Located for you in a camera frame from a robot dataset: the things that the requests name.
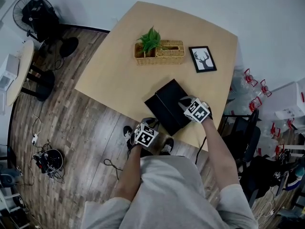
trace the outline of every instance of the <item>green plant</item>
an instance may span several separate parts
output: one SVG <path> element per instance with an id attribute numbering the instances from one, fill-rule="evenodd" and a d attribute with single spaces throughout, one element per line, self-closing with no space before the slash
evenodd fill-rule
<path id="1" fill-rule="evenodd" d="M 154 48 L 161 48 L 161 37 L 160 34 L 151 27 L 147 34 L 142 35 L 138 40 L 142 41 L 143 49 L 141 52 L 148 53 L 150 50 Z"/>

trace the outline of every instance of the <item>white marker cube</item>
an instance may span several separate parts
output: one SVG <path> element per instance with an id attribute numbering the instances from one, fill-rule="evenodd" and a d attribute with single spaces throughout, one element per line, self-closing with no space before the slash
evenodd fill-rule
<path id="1" fill-rule="evenodd" d="M 209 114 L 210 111 L 201 103 L 199 98 L 196 98 L 196 100 L 184 112 L 184 115 L 191 121 L 199 123 L 201 123 Z"/>
<path id="2" fill-rule="evenodd" d="M 158 135 L 158 132 L 144 125 L 143 123 L 138 124 L 134 131 L 135 143 L 140 143 L 145 147 L 148 147 Z"/>

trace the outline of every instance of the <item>deer head picture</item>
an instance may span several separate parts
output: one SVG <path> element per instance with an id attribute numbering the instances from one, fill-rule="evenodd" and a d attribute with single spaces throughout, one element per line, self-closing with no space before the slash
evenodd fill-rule
<path id="1" fill-rule="evenodd" d="M 217 70 L 208 47 L 190 47 L 189 50 L 198 73 Z"/>

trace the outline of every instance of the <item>wicker basket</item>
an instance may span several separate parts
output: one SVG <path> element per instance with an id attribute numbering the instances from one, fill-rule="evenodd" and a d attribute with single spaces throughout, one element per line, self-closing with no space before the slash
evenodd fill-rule
<path id="1" fill-rule="evenodd" d="M 148 64 L 181 64 L 184 58 L 184 46 L 182 41 L 170 41 L 161 40 L 161 46 L 169 48 L 164 50 L 157 48 L 155 51 L 155 57 L 136 58 L 136 45 L 134 47 L 134 58 L 137 61 L 137 65 L 148 65 Z"/>

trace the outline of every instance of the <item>black fan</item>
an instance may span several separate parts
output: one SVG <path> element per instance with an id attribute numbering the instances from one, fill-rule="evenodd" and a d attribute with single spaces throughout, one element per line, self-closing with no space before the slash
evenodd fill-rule
<path id="1" fill-rule="evenodd" d="M 69 56 L 78 46 L 76 37 L 64 40 L 60 36 L 59 18 L 47 0 L 19 0 L 13 9 L 13 19 L 20 29 L 27 32 L 27 36 L 39 42 L 48 44 L 55 38 L 60 39 L 63 42 L 60 48 L 62 57 Z"/>

